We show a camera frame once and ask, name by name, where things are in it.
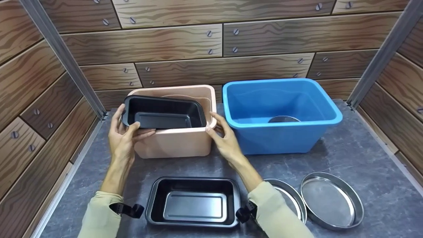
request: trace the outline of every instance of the blue plastic tub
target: blue plastic tub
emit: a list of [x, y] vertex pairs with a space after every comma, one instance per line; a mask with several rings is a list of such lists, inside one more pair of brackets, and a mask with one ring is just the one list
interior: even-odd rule
[[[342, 114], [324, 89], [308, 78], [230, 82], [223, 106], [246, 155], [306, 153]], [[274, 122], [291, 116], [299, 122]]]

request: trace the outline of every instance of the black baking tray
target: black baking tray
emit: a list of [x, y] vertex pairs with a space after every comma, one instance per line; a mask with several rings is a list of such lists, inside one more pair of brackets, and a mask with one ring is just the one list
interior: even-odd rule
[[148, 199], [146, 218], [155, 225], [234, 227], [239, 188], [226, 178], [161, 177]]
[[131, 95], [124, 103], [122, 122], [126, 126], [140, 122], [141, 128], [177, 129], [207, 124], [203, 108], [196, 101]]

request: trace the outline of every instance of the beige sleeve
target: beige sleeve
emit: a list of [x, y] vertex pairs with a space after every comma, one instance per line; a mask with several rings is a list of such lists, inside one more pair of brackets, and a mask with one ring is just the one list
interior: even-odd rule
[[314, 237], [270, 183], [260, 183], [248, 199], [257, 205], [257, 223], [269, 238]]
[[88, 203], [78, 238], [115, 238], [121, 217], [113, 212], [109, 205], [116, 202], [123, 202], [123, 197], [102, 191], [96, 192]]

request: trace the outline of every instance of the wooden plank wall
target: wooden plank wall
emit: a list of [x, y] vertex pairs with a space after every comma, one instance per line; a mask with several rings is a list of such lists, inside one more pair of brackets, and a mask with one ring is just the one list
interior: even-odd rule
[[30, 237], [96, 116], [18, 0], [0, 0], [0, 102], [0, 234]]
[[423, 185], [423, 17], [360, 103], [397, 158]]
[[408, 0], [41, 0], [106, 109], [141, 87], [308, 77], [346, 99]]

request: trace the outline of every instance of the pink plastic bin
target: pink plastic bin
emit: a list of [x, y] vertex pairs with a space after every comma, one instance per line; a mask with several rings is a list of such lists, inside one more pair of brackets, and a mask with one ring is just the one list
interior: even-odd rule
[[[194, 100], [201, 104], [207, 125], [216, 126], [210, 111], [216, 112], [216, 94], [210, 85], [136, 89], [128, 94], [150, 97]], [[147, 158], [177, 158], [206, 156], [210, 153], [212, 139], [205, 127], [157, 130], [156, 134], [135, 144], [136, 153]]]

